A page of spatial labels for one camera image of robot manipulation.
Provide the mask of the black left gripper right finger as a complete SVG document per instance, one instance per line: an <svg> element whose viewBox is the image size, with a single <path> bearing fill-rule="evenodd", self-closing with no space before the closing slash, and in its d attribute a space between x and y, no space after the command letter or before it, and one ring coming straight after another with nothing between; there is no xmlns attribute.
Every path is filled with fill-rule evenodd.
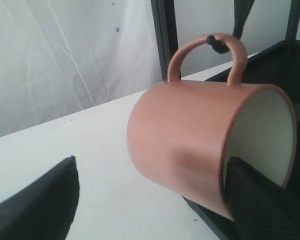
<svg viewBox="0 0 300 240"><path fill-rule="evenodd" d="M239 157L226 167L224 198L242 240L300 240L300 198Z"/></svg>

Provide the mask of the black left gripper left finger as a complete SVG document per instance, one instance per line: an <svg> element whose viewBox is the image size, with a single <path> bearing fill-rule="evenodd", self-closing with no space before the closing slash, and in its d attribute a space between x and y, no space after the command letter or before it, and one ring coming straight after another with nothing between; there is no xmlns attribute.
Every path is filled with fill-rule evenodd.
<svg viewBox="0 0 300 240"><path fill-rule="evenodd" d="M70 156L0 203L0 240L64 240L80 197L76 158Z"/></svg>

